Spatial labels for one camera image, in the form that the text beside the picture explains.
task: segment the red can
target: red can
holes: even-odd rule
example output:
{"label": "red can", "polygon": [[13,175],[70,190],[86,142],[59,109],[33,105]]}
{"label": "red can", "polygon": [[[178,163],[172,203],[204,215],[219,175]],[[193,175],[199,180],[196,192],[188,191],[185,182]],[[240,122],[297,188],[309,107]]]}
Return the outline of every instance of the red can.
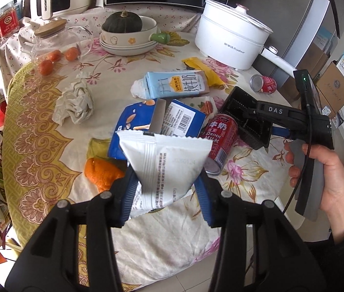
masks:
{"label": "red can", "polygon": [[276,81],[270,77],[253,75],[250,79],[250,87],[254,92],[273,93],[278,88]]}
{"label": "red can", "polygon": [[212,140],[211,152],[204,163],[210,175],[219,175],[226,163],[230,150],[237,138],[237,123],[226,114],[218,114],[210,120],[201,135]]}

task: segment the black handle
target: black handle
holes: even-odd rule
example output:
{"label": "black handle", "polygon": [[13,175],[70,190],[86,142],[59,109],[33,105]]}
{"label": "black handle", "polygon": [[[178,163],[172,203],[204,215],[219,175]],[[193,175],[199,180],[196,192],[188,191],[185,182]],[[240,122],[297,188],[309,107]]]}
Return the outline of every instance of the black handle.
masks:
{"label": "black handle", "polygon": [[[306,158],[302,151],[303,144],[304,141],[299,139],[289,144],[294,154],[294,165],[300,170]],[[324,185],[323,163],[309,158],[299,188],[295,193],[295,200],[297,200],[295,211],[311,221],[317,220]]]}
{"label": "black handle", "polygon": [[334,24],[335,24],[335,30],[337,32],[337,37],[340,39],[340,24],[338,20],[338,12],[337,12],[337,6],[335,5],[335,0],[329,0],[330,5],[332,6],[333,16],[334,16]]}

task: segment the white pot lid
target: white pot lid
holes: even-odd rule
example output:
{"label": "white pot lid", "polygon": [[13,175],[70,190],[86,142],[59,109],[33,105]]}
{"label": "white pot lid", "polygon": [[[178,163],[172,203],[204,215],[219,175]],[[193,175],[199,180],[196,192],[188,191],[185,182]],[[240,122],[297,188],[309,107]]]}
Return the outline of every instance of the white pot lid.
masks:
{"label": "white pot lid", "polygon": [[220,2],[214,1],[214,0],[206,0],[206,3],[215,6],[216,8],[226,11],[231,15],[237,16],[238,18],[244,20],[245,22],[248,22],[250,24],[253,24],[254,26],[257,26],[260,29],[265,30],[269,34],[273,33],[273,30],[271,30],[268,26],[261,23],[260,21],[256,20],[254,17],[251,17],[246,12],[249,10],[247,7],[238,4],[236,8],[232,8],[231,6],[228,6],[226,4],[222,4]]}

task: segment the green handle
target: green handle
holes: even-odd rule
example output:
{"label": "green handle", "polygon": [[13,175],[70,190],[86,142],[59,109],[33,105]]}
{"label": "green handle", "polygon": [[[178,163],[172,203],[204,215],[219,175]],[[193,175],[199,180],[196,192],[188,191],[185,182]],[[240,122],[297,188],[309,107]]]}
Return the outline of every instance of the green handle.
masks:
{"label": "green handle", "polygon": [[170,42],[171,36],[167,33],[152,34],[150,40],[166,45]]}

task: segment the human hand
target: human hand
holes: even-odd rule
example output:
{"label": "human hand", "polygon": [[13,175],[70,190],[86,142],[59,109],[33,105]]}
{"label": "human hand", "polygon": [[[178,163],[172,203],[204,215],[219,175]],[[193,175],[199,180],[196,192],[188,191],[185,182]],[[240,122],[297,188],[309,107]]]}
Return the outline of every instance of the human hand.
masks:
{"label": "human hand", "polygon": [[[288,151],[285,156],[289,164],[293,164],[294,155],[288,143],[284,145]],[[308,145],[304,144],[302,150],[307,154]],[[310,150],[310,158],[317,159],[323,166],[325,186],[323,188],[321,210],[326,212],[335,243],[344,239],[344,166],[335,151],[321,145],[313,145]],[[295,187],[301,170],[291,166],[288,175],[291,177],[290,185]]]}

